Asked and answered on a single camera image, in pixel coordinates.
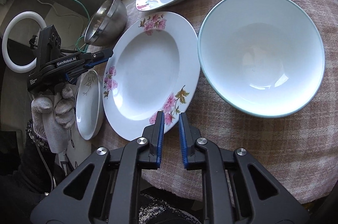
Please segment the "white gloved left hand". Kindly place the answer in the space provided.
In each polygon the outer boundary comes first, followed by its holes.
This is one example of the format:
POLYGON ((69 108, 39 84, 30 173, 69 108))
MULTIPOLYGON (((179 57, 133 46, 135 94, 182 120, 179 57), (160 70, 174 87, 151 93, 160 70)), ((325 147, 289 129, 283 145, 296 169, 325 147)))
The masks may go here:
POLYGON ((56 95, 39 95, 31 102, 33 130, 46 141, 52 153, 63 152, 70 141, 70 129, 75 123, 77 87, 70 83, 56 95))

